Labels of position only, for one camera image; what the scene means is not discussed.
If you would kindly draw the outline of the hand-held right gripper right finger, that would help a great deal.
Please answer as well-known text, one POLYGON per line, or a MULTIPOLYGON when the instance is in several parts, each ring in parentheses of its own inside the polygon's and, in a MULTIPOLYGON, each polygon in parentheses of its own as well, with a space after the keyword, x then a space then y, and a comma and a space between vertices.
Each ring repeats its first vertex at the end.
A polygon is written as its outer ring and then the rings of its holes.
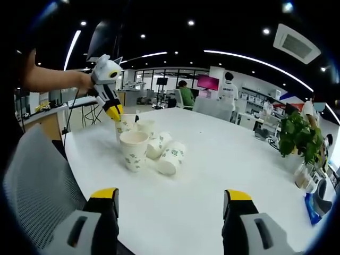
POLYGON ((297 254, 286 232, 245 192, 224 191, 223 220, 224 254, 297 254))

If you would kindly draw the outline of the person's left hand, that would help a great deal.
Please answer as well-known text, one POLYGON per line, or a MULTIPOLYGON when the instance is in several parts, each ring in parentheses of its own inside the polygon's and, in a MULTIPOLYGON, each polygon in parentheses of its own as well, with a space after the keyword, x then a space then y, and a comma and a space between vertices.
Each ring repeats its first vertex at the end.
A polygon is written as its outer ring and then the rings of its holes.
POLYGON ((91 75, 82 72, 79 72, 78 75, 79 77, 76 87, 78 88, 80 95, 85 95, 94 86, 91 75))

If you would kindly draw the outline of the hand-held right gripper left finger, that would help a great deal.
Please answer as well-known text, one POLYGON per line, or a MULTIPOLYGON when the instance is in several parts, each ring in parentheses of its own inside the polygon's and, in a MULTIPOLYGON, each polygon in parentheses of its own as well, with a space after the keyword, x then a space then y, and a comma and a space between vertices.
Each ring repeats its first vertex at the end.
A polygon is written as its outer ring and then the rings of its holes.
POLYGON ((54 230, 52 254, 117 254, 118 189, 93 193, 54 230))

